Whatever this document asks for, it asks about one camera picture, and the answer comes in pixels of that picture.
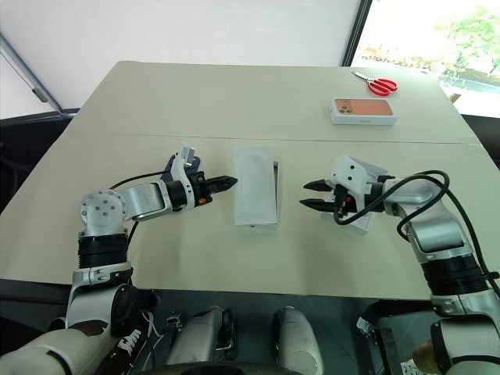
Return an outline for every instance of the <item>scissor handle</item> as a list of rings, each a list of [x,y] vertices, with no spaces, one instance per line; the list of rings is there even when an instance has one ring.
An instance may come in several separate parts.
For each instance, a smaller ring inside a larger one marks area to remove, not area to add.
[[[375,80],[380,86],[384,86],[388,90],[396,91],[398,90],[398,84],[396,84],[393,80],[386,80],[385,78],[379,78]]]
[[[398,85],[392,80],[380,78],[378,80],[368,82],[368,88],[375,95],[388,96],[390,93],[398,90]]]

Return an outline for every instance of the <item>window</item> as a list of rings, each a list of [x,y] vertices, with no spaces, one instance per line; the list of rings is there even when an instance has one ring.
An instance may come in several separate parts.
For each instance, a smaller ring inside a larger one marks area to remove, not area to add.
[[[459,112],[500,117],[500,2],[373,1],[352,66],[433,75]]]

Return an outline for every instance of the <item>phone box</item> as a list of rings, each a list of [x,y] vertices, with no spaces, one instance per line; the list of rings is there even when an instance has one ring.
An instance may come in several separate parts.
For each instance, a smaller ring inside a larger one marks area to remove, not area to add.
[[[387,99],[332,98],[329,110],[338,125],[394,125],[398,119]]]

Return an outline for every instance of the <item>table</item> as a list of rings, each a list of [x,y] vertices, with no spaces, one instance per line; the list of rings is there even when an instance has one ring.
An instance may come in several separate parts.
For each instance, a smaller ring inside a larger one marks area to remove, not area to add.
[[[136,65],[142,64],[130,64],[135,69]],[[137,125],[134,133],[133,121],[126,121],[123,115],[123,131],[111,123],[102,123],[99,130],[98,121],[92,118],[102,119],[113,111],[109,94],[102,95],[108,91],[106,82],[108,77],[2,213],[1,278],[69,283],[77,268],[77,232],[82,228],[78,209],[83,196],[118,180],[162,169],[182,141],[197,148],[207,177],[233,173],[235,147],[273,146],[281,173],[280,224],[277,228],[236,227],[232,191],[214,195],[213,203],[205,207],[141,223],[129,249],[134,283],[140,288],[427,298],[429,290],[413,251],[395,232],[396,218],[380,214],[371,232],[358,237],[298,203],[302,198],[321,196],[302,189],[302,185],[324,176],[342,154],[383,166],[394,175],[431,168],[449,173],[451,189],[476,227],[488,265],[494,270],[500,264],[494,211],[500,206],[500,173],[481,145],[456,137],[474,138],[454,116],[448,123],[457,125],[457,133],[438,132],[442,142],[366,141],[361,133],[350,135],[352,140],[314,139],[317,137],[310,135],[312,139],[272,139],[267,134],[269,139],[251,139],[253,130],[246,128],[234,130],[242,132],[240,137],[188,137],[175,134],[180,130],[176,127],[172,134],[153,134],[148,130],[152,122],[147,121]],[[102,99],[101,112],[97,97]],[[121,104],[115,110],[126,107]],[[139,129],[142,124],[145,130]],[[393,136],[409,137],[410,127],[396,133],[397,126]],[[209,134],[217,128],[211,123],[203,131]],[[334,131],[331,137],[348,136],[349,129],[353,128],[345,128],[344,133]],[[184,131],[195,133],[189,126]],[[279,127],[273,131],[274,137],[283,133]],[[290,134],[298,136],[301,131],[291,128]]]
[[[353,68],[210,66],[119,62],[73,121],[109,134],[176,137],[479,143],[429,76],[356,68],[390,77],[394,127],[334,126],[331,98],[370,97]]]

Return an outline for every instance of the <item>metal pole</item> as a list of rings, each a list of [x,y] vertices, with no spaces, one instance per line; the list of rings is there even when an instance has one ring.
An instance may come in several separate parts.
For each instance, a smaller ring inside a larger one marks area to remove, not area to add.
[[[0,34],[0,54],[7,60],[11,67],[21,76],[21,78],[30,87],[32,92],[43,102],[50,104],[53,109],[61,116],[66,117],[63,108],[47,91],[44,85],[33,74],[31,69],[17,54],[16,50],[7,42],[2,34]]]

